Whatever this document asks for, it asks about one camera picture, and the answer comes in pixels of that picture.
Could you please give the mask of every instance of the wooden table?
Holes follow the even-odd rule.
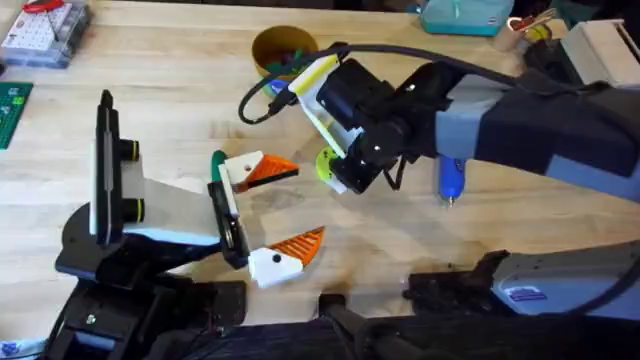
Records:
[[[515,55],[485,38],[430,36],[416,16],[127,2],[94,2],[96,17],[68,70],[12,68],[3,81],[36,84],[11,147],[0,152],[0,339],[50,330],[75,279],[56,273],[60,232],[89,199],[89,146],[102,89],[110,89],[123,136],[138,139],[147,177],[204,192],[209,157],[262,150],[301,166],[300,176],[239,197],[255,245],[319,225],[326,238],[305,275],[282,286],[250,286],[247,323],[306,321],[324,288],[342,286],[364,315],[405,314],[400,299],[415,271],[473,266],[486,251],[545,252],[632,240],[640,206],[558,181],[481,162],[445,210],[433,195],[432,160],[407,170],[400,192],[378,179],[365,195],[338,196],[315,175],[323,146],[298,108],[255,127],[237,104],[258,80],[250,47],[264,28],[308,30],[321,47],[336,40],[422,47],[508,74]],[[0,21],[8,21],[0,5]],[[356,55],[398,85],[419,61]],[[264,111],[260,94],[250,113]],[[248,280],[220,256],[185,266],[194,279]]]

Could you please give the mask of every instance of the cable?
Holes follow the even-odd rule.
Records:
[[[38,356],[38,355],[42,355],[42,354],[44,354],[44,353],[42,351],[40,351],[40,352],[33,353],[33,354],[25,354],[25,355],[19,355],[19,356],[10,356],[10,357],[6,357],[6,358],[0,358],[0,360],[26,359],[28,357]]]
[[[627,272],[622,275],[618,281],[616,281],[615,284],[611,285],[611,287],[605,290],[602,294],[572,310],[565,312],[565,314],[569,316],[580,316],[601,308],[627,291],[627,289],[638,281],[638,278],[640,278],[640,256],[633,262]]]
[[[393,190],[400,190],[400,186],[402,186],[402,177],[404,176],[404,168],[407,165],[407,158],[403,155],[400,158],[400,165],[398,165],[398,170],[396,171],[396,180],[394,181],[391,178],[391,174],[389,174],[388,170],[383,170],[384,178],[387,180],[387,183]]]
[[[490,80],[493,80],[493,81],[496,81],[496,82],[499,82],[499,83],[502,83],[502,84],[510,85],[510,86],[514,86],[515,85],[515,78],[513,78],[511,76],[504,75],[504,74],[495,72],[493,70],[489,70],[489,69],[483,68],[483,67],[478,66],[478,65],[470,64],[470,63],[462,61],[462,60],[454,59],[452,57],[449,57],[449,56],[446,56],[446,55],[442,55],[442,54],[438,54],[438,53],[431,52],[431,51],[427,51],[427,50],[410,48],[410,47],[405,47],[405,46],[387,45],[387,44],[357,44],[357,45],[335,46],[335,47],[331,47],[329,49],[325,49],[325,50],[318,51],[316,53],[307,55],[307,56],[305,56],[303,58],[300,58],[298,60],[294,60],[294,61],[290,62],[289,64],[282,66],[279,69],[279,71],[276,71],[276,72],[273,72],[273,73],[269,74],[268,76],[263,78],[261,81],[259,81],[257,84],[255,84],[243,96],[242,100],[240,100],[240,105],[238,106],[238,116],[240,117],[240,120],[242,120],[242,122],[244,122],[245,124],[256,125],[256,124],[259,124],[259,123],[267,120],[271,116],[277,114],[278,111],[280,111],[279,108],[270,107],[269,111],[266,114],[260,116],[259,118],[255,119],[255,120],[248,119],[244,115],[244,109],[246,108],[247,103],[249,102],[249,100],[251,100],[251,98],[258,91],[260,91],[260,89],[262,89],[269,82],[271,82],[274,79],[276,79],[278,76],[284,75],[284,74],[288,74],[294,68],[304,67],[307,64],[310,64],[311,62],[313,62],[313,61],[315,61],[315,60],[317,60],[319,58],[322,58],[322,57],[325,57],[325,56],[329,56],[329,55],[338,54],[338,53],[348,53],[348,52],[374,52],[374,53],[399,54],[399,55],[416,57],[416,58],[425,59],[425,60],[431,60],[431,61],[442,61],[442,62],[448,63],[450,65],[456,66],[456,67],[460,68],[461,70],[464,70],[464,71],[466,71],[467,73],[470,73],[470,74],[480,75],[480,76],[485,77],[487,79],[490,79]]]
[[[338,324],[338,322],[331,316],[326,316],[325,318],[328,319],[331,323],[331,326],[333,326],[333,331],[338,336],[338,339],[340,340],[342,347],[347,353],[347,357],[349,358],[349,360],[358,360],[358,356],[356,355],[353,347],[349,344],[349,339],[347,339],[347,336],[345,335],[344,330],[342,330],[340,324]]]

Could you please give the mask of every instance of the green circuit board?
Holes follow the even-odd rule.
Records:
[[[0,83],[0,149],[9,147],[33,84]]]

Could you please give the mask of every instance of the red object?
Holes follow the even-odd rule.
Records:
[[[25,4],[22,10],[27,14],[38,14],[53,11],[64,5],[62,0],[37,0],[30,4]]]
[[[517,24],[517,25],[513,28],[513,30],[514,30],[514,31],[518,31],[518,30],[524,29],[524,28],[526,28],[527,26],[529,26],[529,25],[533,24],[533,21],[534,21],[534,20],[535,20],[535,18],[534,18],[533,16],[529,15],[529,16],[527,16],[526,18],[524,18],[524,19],[520,20],[520,23],[519,23],[519,24]]]

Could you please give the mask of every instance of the gray panel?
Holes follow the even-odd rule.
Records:
[[[626,178],[555,155],[546,176],[640,202],[640,162]]]
[[[467,75],[447,97],[453,102],[436,114],[436,148],[454,159],[473,158],[482,115],[504,94],[503,84]]]
[[[492,291],[520,314],[571,310],[611,287],[640,256],[640,240],[540,255],[512,254],[494,273]],[[591,315],[640,320],[640,283]]]

